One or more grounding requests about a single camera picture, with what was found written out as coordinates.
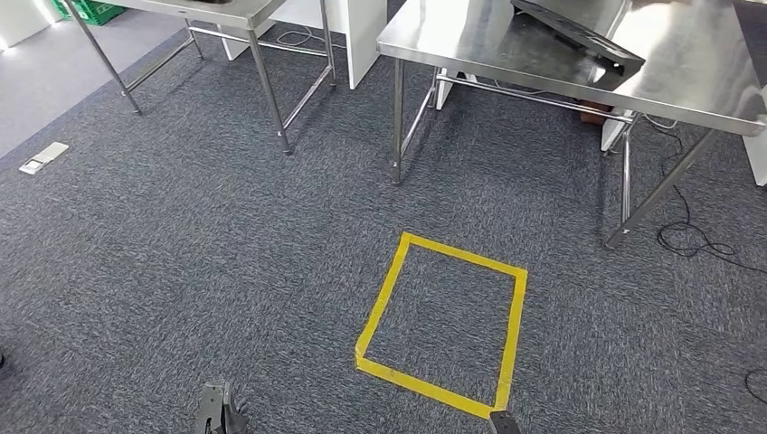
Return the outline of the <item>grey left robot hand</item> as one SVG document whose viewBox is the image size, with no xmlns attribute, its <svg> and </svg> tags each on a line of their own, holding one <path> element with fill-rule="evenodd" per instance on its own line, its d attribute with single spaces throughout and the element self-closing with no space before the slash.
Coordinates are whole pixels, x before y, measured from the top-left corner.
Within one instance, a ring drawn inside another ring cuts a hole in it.
<svg viewBox="0 0 767 434">
<path fill-rule="evenodd" d="M 230 393 L 223 397 L 222 427 L 225 434 L 245 434 L 247 432 L 247 420 L 240 413 Z"/>
</svg>

